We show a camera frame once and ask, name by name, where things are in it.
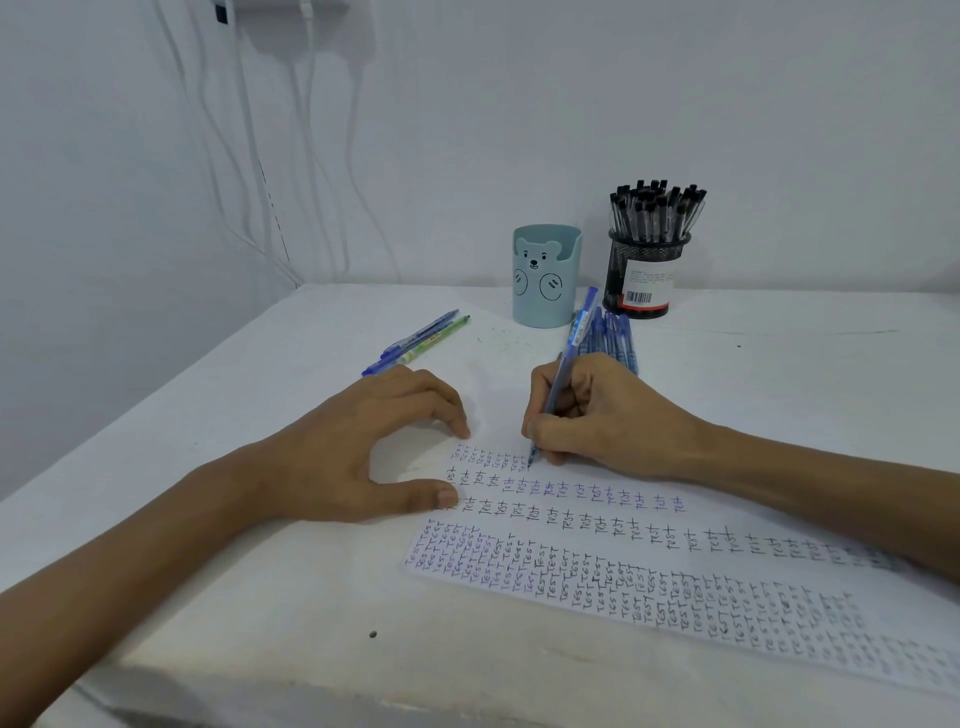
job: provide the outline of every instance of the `pen holder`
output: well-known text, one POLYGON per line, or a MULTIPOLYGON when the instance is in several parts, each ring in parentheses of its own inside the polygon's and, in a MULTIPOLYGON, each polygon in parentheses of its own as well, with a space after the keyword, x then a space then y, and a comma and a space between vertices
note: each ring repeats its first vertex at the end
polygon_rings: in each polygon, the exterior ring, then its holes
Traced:
POLYGON ((668 243, 638 243, 615 231, 603 305, 632 319, 656 319, 670 309, 673 278, 689 234, 668 243))
POLYGON ((556 328, 573 318, 584 234, 569 225, 526 225, 514 231, 514 321, 556 328))

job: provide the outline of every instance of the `light blue cup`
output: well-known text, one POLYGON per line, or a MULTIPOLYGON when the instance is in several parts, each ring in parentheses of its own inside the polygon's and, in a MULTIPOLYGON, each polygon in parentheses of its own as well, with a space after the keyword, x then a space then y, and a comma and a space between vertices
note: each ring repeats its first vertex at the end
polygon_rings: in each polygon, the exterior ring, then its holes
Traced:
POLYGON ((567 326, 573 318, 584 234, 569 225, 525 225, 514 231, 514 321, 567 326))

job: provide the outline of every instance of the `green marker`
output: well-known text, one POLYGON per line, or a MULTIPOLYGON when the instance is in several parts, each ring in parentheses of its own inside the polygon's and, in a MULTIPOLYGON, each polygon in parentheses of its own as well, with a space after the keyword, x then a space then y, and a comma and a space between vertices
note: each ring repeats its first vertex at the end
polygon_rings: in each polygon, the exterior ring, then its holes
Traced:
POLYGON ((461 316, 459 319, 451 323, 448 327, 441 328, 439 331, 437 331, 437 333, 435 333, 429 339, 425 339, 421 341, 419 344, 417 344, 413 349, 411 349, 407 353, 403 354, 402 356, 398 356, 396 359, 394 359, 394 365, 409 364, 411 361, 416 359, 426 350, 430 349, 430 347, 432 347, 434 344, 437 344, 443 341, 447 336, 449 336, 451 333, 456 331, 458 328, 463 328, 464 325, 469 320, 470 320, 469 316, 461 316))

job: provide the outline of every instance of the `tabletop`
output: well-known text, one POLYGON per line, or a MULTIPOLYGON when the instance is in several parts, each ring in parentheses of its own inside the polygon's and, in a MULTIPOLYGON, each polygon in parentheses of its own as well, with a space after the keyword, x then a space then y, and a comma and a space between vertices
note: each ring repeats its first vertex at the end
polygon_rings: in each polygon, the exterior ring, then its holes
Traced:
MULTIPOLYGON (((491 381, 525 392, 565 336, 515 324, 507 288, 304 286, 0 502, 0 590, 194 467, 288 424, 454 307, 469 326, 417 365, 456 386, 469 414, 491 381)), ((667 316, 634 322, 634 339, 641 376, 707 419, 960 472, 960 297, 678 291, 667 316)), ((374 451, 374 474, 409 476, 443 445, 436 428, 408 428, 374 451)), ((955 716, 938 695, 412 578, 398 563, 421 522, 257 528, 113 659, 560 726, 955 716)))

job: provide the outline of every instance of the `fingernail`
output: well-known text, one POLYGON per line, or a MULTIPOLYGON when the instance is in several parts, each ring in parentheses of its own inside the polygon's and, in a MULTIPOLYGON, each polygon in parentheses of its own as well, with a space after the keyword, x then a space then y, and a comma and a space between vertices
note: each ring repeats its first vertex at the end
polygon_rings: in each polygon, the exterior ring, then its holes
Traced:
POLYGON ((438 508, 452 508, 457 504, 459 499, 457 492, 453 490, 453 488, 442 488, 437 491, 438 508))

